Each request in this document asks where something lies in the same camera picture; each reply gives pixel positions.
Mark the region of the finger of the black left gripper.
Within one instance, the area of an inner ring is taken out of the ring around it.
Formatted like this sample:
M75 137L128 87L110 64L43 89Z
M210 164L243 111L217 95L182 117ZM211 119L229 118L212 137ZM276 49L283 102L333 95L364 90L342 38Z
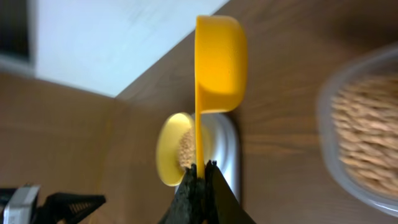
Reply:
M76 224L106 203L104 195L55 193L40 207L40 224Z

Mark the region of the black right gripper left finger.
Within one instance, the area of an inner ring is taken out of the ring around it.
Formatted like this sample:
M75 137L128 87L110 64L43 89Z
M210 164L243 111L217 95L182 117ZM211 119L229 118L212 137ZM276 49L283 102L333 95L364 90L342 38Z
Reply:
M202 224L204 198L205 180L197 177L197 167L193 164L185 169L174 199L158 224Z

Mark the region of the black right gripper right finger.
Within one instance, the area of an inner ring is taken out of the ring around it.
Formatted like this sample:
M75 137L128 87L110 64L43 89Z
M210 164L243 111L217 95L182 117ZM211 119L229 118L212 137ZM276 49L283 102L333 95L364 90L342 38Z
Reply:
M256 224L242 209L216 161L205 167L205 220L208 224Z

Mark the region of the yellow plastic measuring scoop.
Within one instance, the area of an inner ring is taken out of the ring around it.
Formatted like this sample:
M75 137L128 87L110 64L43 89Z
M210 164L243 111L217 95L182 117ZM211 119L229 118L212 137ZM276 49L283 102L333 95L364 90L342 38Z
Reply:
M230 16L197 16L194 53L197 177L204 179L201 115L232 111L244 98L248 44L243 28Z

